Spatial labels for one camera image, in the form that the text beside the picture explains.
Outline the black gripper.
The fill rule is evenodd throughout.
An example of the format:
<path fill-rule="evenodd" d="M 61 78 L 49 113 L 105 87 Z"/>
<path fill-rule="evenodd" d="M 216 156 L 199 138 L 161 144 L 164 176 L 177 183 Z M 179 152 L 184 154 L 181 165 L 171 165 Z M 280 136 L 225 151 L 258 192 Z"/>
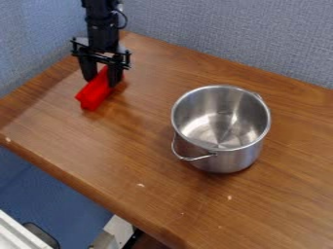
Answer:
<path fill-rule="evenodd" d="M 85 37 L 70 38 L 70 54 L 77 58 L 82 78 L 89 82 L 97 74 L 96 63 L 108 65 L 108 85 L 113 88 L 120 80 L 122 69 L 130 68 L 130 51 L 121 44 L 114 44 L 104 51 L 94 50 L 88 45 Z"/>

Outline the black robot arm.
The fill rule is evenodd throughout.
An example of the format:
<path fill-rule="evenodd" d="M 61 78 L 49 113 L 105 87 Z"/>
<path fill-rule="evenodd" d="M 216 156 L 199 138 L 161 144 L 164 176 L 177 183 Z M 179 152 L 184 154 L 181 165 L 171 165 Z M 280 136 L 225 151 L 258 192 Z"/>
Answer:
<path fill-rule="evenodd" d="M 85 81 L 97 76 L 97 64 L 106 66 L 106 85 L 113 88 L 130 65 L 130 51 L 118 43 L 118 31 L 126 26 L 121 0 L 80 0 L 86 27 L 85 37 L 70 38 L 70 55 L 77 58 Z"/>

